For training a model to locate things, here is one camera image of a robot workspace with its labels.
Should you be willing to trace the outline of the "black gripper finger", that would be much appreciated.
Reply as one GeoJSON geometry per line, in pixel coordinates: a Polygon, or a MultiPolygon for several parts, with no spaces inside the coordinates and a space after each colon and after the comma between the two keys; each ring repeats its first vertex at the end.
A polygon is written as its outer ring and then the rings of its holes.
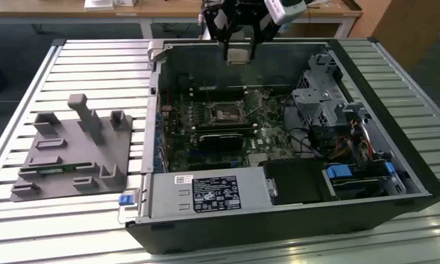
{"type": "Polygon", "coordinates": [[[272,16],[267,9],[265,4],[259,4],[252,10],[253,37],[251,43],[251,56],[249,59],[255,59],[257,45],[263,42],[271,41],[277,33],[279,26],[272,20],[272,16]]]}
{"type": "Polygon", "coordinates": [[[207,2],[207,28],[213,40],[223,44],[223,57],[228,58],[229,40],[237,31],[235,2],[207,2]]]}

